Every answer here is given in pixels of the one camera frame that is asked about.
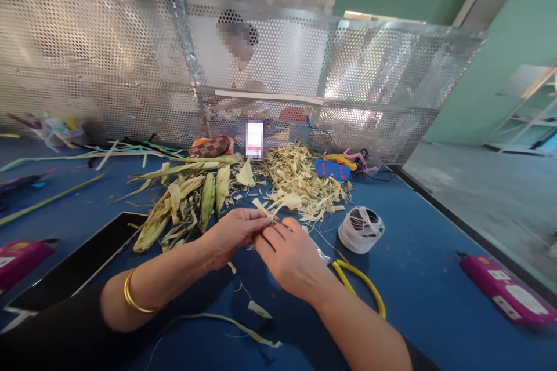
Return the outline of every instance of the concrete floor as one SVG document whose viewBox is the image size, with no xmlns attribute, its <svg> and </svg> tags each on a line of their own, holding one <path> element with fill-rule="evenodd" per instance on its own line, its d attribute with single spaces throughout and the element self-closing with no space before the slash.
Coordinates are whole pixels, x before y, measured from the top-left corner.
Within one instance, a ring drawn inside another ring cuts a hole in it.
<svg viewBox="0 0 557 371">
<path fill-rule="evenodd" d="M 557 158 L 421 143 L 403 168 L 557 293 Z"/>
</svg>

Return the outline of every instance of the hand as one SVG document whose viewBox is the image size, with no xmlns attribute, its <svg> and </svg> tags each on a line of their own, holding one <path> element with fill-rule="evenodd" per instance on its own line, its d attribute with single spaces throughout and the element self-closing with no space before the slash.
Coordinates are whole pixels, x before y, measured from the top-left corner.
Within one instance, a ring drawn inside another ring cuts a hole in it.
<svg viewBox="0 0 557 371">
<path fill-rule="evenodd" d="M 283 289 L 314 307 L 331 291 L 331 279 L 338 282 L 315 243 L 292 218 L 264 229 L 255 238 L 255 250 Z"/>
<path fill-rule="evenodd" d="M 261 232 L 271 221 L 258 209 L 233 209 L 200 238 L 209 245 L 211 267 L 219 270 L 232 255 L 252 242 L 252 235 Z"/>
</svg>

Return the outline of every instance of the brown checkered pouch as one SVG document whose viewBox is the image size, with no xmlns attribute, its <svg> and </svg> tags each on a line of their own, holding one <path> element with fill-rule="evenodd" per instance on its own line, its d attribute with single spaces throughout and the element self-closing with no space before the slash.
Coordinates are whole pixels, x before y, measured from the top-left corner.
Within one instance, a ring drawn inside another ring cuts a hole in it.
<svg viewBox="0 0 557 371">
<path fill-rule="evenodd" d="M 202 158 L 214 158 L 222 155 L 230 147 L 230 141 L 226 136 L 217 136 L 198 146 L 187 150 L 189 155 L 199 155 Z"/>
</svg>

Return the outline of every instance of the green stick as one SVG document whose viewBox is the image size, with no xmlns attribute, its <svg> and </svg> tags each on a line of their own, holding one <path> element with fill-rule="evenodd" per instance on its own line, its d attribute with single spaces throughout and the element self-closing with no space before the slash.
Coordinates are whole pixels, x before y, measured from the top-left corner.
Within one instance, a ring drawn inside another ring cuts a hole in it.
<svg viewBox="0 0 557 371">
<path fill-rule="evenodd" d="M 77 186 L 75 186 L 75 187 L 72 187 L 72 188 L 69 189 L 69 190 L 66 190 L 66 191 L 64 191 L 64 192 L 61 192 L 60 194 L 57 194 L 57 195 L 55 195 L 55 196 L 53 196 L 53 197 L 50 197 L 50 198 L 48 198 L 48 199 L 46 199 L 46 200 L 44 200 L 44 201 L 42 201 L 42 202 L 40 202 L 40 203 L 37 203 L 37 204 L 34 205 L 34 206 L 27 207 L 27 208 L 25 208 L 25 209 L 23 209 L 23 210 L 20 210 L 20 211 L 17 212 L 17 213 L 11 214 L 10 216 L 6 216 L 6 217 L 0 219 L 0 226 L 4 226 L 6 223 L 10 223 L 12 220 L 17 219 L 18 217 L 21 217 L 21 216 L 23 216 L 24 214 L 27 214 L 27 213 L 29 213 L 29 212 L 32 212 L 32 211 L 35 210 L 35 209 L 38 209 L 38 208 L 40 208 L 40 207 L 43 207 L 44 205 L 47 205 L 48 203 L 50 203 L 50 202 L 52 202 L 52 201 L 54 201 L 54 200 L 56 200 L 56 199 L 59 199 L 60 197 L 64 197 L 66 194 L 69 194 L 69 193 L 71 193 L 71 192 L 73 192 L 73 191 L 75 191 L 75 190 L 77 190 L 77 189 L 79 189 L 79 188 L 81 188 L 81 187 L 87 186 L 88 184 L 93 183 L 94 181 L 96 181 L 96 180 L 98 180 L 98 179 L 100 179 L 100 178 L 102 178 L 102 177 L 104 177 L 104 174 L 101 174 L 101 175 L 98 176 L 98 177 L 95 177 L 95 178 L 93 178 L 93 179 L 90 179 L 89 181 L 86 181 L 86 182 L 84 182 L 84 183 L 81 183 L 81 184 L 79 184 L 79 185 L 77 185 Z"/>
</svg>

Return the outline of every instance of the gold bangle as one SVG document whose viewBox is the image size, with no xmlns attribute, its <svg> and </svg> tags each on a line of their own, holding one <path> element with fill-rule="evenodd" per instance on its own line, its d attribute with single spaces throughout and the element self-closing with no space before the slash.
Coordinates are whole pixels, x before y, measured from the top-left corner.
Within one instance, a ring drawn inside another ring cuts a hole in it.
<svg viewBox="0 0 557 371">
<path fill-rule="evenodd" d="M 126 283 L 124 284 L 124 297 L 126 302 L 130 307 L 133 307 L 135 310 L 140 311 L 141 313 L 155 313 L 162 309 L 162 307 L 158 307 L 153 310 L 144 309 L 143 307 L 139 307 L 135 301 L 132 299 L 132 296 L 129 294 L 129 283 L 132 280 L 132 274 L 135 272 L 135 268 L 129 273 L 128 277 L 126 278 Z"/>
</svg>

